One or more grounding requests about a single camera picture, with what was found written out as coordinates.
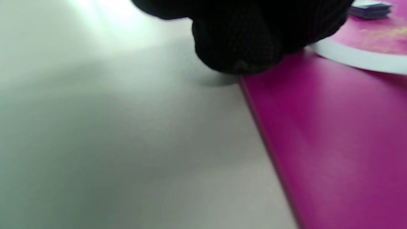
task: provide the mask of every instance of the white surface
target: white surface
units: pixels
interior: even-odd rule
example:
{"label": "white surface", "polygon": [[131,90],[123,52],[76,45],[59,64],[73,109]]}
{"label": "white surface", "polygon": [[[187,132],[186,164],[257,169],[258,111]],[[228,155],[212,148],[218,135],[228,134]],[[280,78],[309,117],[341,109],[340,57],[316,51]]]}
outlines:
{"label": "white surface", "polygon": [[1,229],[293,229],[233,77],[127,0],[0,3]]}
{"label": "white surface", "polygon": [[407,75],[407,56],[374,53],[340,44],[331,38],[323,39],[311,48],[319,55],[355,68],[383,73]]}

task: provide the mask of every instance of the white plate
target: white plate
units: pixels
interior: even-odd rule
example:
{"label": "white plate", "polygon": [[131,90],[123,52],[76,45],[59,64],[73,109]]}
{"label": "white plate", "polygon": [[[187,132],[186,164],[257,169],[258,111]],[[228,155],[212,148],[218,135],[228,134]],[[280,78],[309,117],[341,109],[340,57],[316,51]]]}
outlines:
{"label": "white plate", "polygon": [[407,75],[407,55],[369,52],[340,44],[331,38],[310,45],[312,50],[341,64],[383,73]]}

